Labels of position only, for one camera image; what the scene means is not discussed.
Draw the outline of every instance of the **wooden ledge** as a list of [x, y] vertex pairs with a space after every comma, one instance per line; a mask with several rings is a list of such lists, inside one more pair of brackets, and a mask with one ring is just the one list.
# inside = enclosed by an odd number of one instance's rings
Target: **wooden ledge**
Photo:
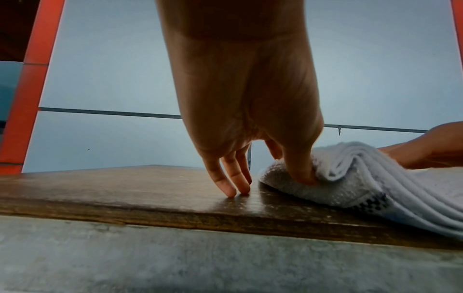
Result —
[[125, 167], [0, 177], [0, 214], [463, 251], [463, 242], [262, 184], [226, 198], [203, 170]]

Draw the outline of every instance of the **wooden board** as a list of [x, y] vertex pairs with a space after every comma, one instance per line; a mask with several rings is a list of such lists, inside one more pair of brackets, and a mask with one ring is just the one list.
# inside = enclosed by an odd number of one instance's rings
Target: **wooden board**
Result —
[[125, 167], [0, 176], [0, 214], [463, 251], [463, 242], [330, 209], [262, 184], [226, 198], [203, 170]]

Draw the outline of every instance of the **towel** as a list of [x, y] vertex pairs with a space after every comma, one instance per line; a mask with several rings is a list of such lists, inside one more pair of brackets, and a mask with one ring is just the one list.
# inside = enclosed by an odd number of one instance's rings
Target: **towel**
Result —
[[318, 204], [383, 217], [463, 240], [463, 168], [405, 170], [361, 142], [312, 150], [318, 186], [293, 181], [276, 161], [260, 181]]

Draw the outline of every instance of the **white towel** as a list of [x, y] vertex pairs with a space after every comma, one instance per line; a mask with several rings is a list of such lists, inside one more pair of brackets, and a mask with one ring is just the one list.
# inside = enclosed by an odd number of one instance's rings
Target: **white towel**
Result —
[[319, 186], [291, 179], [276, 161], [260, 181], [281, 192], [463, 240], [463, 168], [411, 171], [360, 142], [315, 148]]

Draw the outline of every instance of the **hand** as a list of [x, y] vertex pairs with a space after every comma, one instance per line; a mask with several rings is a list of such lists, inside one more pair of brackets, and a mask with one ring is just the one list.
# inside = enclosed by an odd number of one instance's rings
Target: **hand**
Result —
[[[292, 17], [275, 27], [294, 25], [275, 34], [269, 33], [269, 27], [267, 35], [254, 34], [253, 28], [243, 33], [223, 28], [217, 34], [211, 30], [203, 34], [178, 29], [177, 23], [169, 21], [169, 17], [179, 19], [169, 16], [174, 8], [168, 11], [160, 3], [180, 112], [217, 187], [229, 197], [236, 195], [221, 160], [238, 191], [249, 193], [246, 153], [253, 140], [265, 140], [275, 159], [284, 158], [296, 181], [312, 184], [310, 153], [323, 130], [323, 117], [303, 6], [293, 7]], [[249, 1], [243, 3], [245, 11], [252, 11]]]
[[443, 124], [417, 139], [379, 150], [407, 169], [463, 167], [463, 122]]

